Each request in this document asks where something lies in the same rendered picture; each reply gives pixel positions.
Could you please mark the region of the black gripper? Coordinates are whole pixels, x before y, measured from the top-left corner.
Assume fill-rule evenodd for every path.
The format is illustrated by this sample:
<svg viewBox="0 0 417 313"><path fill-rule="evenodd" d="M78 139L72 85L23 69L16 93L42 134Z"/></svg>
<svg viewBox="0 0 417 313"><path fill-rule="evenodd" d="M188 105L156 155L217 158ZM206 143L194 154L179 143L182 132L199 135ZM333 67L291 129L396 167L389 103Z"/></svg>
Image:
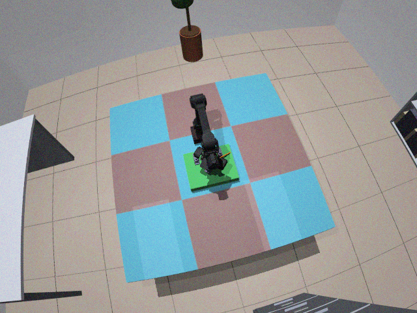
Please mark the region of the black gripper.
<svg viewBox="0 0 417 313"><path fill-rule="evenodd" d="M200 156L201 156L200 160L202 160L204 156L202 147L198 147L194 152L194 157L199 158ZM218 169L223 170L227 164L227 160L222 157L221 158L218 157L218 160L220 163L220 167Z"/></svg>

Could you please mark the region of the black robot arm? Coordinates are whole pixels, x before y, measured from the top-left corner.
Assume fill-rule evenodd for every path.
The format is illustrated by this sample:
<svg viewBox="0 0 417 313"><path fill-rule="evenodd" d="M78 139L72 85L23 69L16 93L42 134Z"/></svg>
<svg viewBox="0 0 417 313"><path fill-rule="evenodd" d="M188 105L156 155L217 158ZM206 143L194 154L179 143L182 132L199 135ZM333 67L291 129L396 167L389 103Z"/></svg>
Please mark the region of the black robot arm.
<svg viewBox="0 0 417 313"><path fill-rule="evenodd" d="M201 145L204 156L201 161L200 167L208 171L214 170L220 167L218 156L216 154L219 153L220 148L218 145L218 140L210 131L209 122L205 111L207 100L205 95L203 94L196 94L190 97L190 104L191 107L195 109L196 117L193 121L193 126L198 136L202 134ZM215 147L217 149L215 149Z"/></svg>

